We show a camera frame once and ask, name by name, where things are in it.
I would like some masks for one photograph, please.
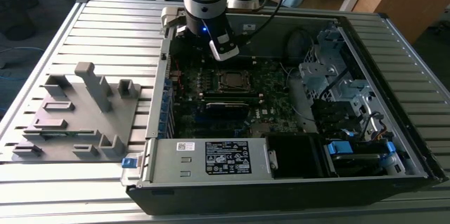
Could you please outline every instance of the power supply label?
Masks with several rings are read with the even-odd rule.
[[[206,142],[206,173],[208,175],[250,174],[247,141]]]

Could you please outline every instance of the gray 3d printed holder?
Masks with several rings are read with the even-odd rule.
[[[108,84],[94,69],[90,62],[76,65],[84,84],[48,76],[48,96],[23,132],[27,141],[15,147],[15,161],[119,162],[126,156],[140,85],[128,79]]]

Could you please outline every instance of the blue plastic tab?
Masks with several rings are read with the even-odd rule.
[[[329,145],[330,154],[353,154],[353,149],[349,141],[334,141]]]
[[[389,152],[390,152],[390,153],[395,153],[397,148],[395,148],[395,146],[394,146],[394,143],[389,141],[389,142],[386,143],[386,146],[387,146]]]
[[[136,158],[122,159],[122,168],[124,168],[124,169],[138,168],[138,159]]]
[[[347,129],[341,129],[350,137],[354,137],[354,132],[350,132]]]

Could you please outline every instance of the white label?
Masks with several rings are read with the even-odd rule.
[[[195,142],[176,143],[176,151],[194,151],[194,150],[195,150]]]
[[[244,29],[244,31],[254,31],[256,29],[256,25],[244,24],[243,29]]]

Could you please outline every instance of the motherboard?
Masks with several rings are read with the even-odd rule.
[[[174,58],[175,137],[258,138],[267,132],[298,132],[285,71],[273,59]]]

